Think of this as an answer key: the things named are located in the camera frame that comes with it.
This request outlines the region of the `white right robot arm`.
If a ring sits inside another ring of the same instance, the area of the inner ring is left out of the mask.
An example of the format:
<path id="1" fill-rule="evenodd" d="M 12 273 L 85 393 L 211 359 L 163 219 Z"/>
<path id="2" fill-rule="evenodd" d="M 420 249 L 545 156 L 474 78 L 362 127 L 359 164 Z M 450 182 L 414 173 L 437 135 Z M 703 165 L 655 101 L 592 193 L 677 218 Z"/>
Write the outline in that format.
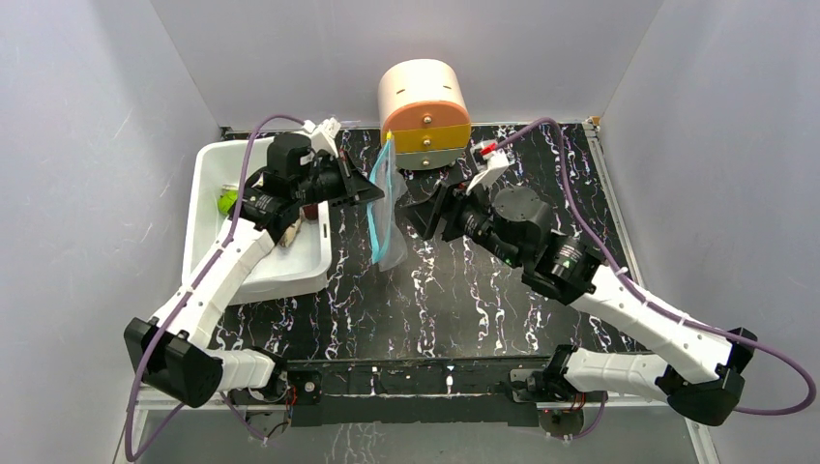
<path id="1" fill-rule="evenodd" d="M 666 403 L 705 425 L 723 424 L 738 405 L 751 352 L 719 336 L 659 314 L 605 266 L 602 255 L 552 228 L 552 211 L 531 189 L 440 185 L 402 214 L 419 236 L 466 237 L 522 272 L 537 294 L 587 313 L 643 346 L 639 354 L 597 353 L 561 345 L 545 369 L 511 374 L 517 402 L 572 400 L 586 392 L 617 392 Z"/>

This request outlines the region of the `round orange drawer cabinet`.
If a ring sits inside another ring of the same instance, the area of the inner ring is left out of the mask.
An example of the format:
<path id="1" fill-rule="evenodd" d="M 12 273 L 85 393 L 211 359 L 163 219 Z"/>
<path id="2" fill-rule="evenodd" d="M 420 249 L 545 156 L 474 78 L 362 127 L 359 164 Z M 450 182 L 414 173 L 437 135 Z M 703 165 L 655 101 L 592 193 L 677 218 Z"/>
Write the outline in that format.
<path id="1" fill-rule="evenodd" d="M 435 59 L 389 68 L 377 89 L 381 139 L 395 144 L 409 171 L 452 166 L 470 140 L 472 122 L 454 69 Z"/>

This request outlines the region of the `clear zip top bag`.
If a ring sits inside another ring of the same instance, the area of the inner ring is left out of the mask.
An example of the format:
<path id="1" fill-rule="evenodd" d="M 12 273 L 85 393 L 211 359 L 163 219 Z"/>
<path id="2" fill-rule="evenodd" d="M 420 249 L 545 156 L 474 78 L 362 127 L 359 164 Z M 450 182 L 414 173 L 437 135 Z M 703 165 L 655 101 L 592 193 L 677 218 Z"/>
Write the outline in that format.
<path id="1" fill-rule="evenodd" d="M 407 244 L 396 222 L 397 200 L 407 192 L 404 177 L 398 172 L 396 158 L 395 137 L 388 131 L 368 176 L 384 196 L 366 207 L 371 263 L 380 272 L 395 268 L 408 254 Z"/>

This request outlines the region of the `grey toy fish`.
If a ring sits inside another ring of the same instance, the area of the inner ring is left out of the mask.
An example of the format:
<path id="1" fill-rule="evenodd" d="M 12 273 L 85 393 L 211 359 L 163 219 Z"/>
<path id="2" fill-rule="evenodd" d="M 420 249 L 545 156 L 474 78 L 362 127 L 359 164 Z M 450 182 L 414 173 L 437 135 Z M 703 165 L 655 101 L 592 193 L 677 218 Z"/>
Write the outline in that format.
<path id="1" fill-rule="evenodd" d="M 278 247 L 290 247 L 293 242 L 295 241 L 300 229 L 302 226 L 302 221 L 297 219 L 293 223 L 291 223 L 282 233 L 281 237 L 277 241 Z"/>

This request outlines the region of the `green toy apple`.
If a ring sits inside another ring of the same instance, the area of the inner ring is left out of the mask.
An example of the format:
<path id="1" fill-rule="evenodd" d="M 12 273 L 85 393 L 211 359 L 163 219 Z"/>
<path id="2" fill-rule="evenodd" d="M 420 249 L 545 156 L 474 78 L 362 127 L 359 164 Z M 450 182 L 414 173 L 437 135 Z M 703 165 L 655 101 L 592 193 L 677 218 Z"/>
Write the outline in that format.
<path id="1" fill-rule="evenodd" d="M 227 217 L 231 214 L 232 208 L 237 201 L 238 191 L 235 189 L 223 190 L 217 200 L 219 213 Z"/>

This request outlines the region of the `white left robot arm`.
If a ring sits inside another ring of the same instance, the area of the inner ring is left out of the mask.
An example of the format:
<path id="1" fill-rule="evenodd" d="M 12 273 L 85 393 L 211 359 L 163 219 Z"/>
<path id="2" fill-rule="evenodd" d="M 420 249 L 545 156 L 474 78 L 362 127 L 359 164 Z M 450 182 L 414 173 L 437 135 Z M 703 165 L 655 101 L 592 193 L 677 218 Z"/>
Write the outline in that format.
<path id="1" fill-rule="evenodd" d="M 208 256 L 148 320 L 133 318 L 124 330 L 136 383 L 192 408 L 232 390 L 252 389 L 266 402 L 284 398 L 289 378 L 278 356 L 260 348 L 210 349 L 216 324 L 305 206 L 368 205 L 384 196 L 335 142 L 298 132 L 272 137 L 265 164 L 240 180 Z"/>

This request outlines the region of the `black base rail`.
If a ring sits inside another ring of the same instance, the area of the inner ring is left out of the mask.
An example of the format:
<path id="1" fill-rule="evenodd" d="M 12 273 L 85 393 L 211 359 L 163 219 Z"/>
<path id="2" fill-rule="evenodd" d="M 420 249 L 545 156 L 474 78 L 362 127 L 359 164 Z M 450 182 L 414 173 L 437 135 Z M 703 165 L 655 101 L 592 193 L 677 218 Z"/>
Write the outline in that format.
<path id="1" fill-rule="evenodd" d="M 294 427 L 348 423 L 504 423 L 557 437 L 584 425 L 600 392 L 545 381 L 547 356 L 287 361 L 271 392 L 232 391 L 249 412 L 281 410 Z"/>

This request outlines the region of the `white plastic bin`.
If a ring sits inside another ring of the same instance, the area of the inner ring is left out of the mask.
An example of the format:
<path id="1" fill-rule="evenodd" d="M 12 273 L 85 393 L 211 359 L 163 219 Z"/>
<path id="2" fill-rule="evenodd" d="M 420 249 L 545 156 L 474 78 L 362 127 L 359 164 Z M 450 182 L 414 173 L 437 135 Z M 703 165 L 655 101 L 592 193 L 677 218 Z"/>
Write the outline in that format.
<path id="1" fill-rule="evenodd" d="M 231 219 L 219 211 L 218 199 L 223 187 L 240 185 L 246 148 L 245 140 L 216 142 L 195 157 L 182 261 L 185 281 L 199 274 L 228 234 Z M 244 280 L 235 285 L 231 303 L 298 297 L 327 287 L 332 261 L 329 204 L 320 203 L 317 211 L 316 219 L 302 222 L 289 246 L 270 246 L 249 222 L 240 222 L 223 257 L 233 262 L 242 256 L 242 263 L 252 269 L 241 274 Z"/>

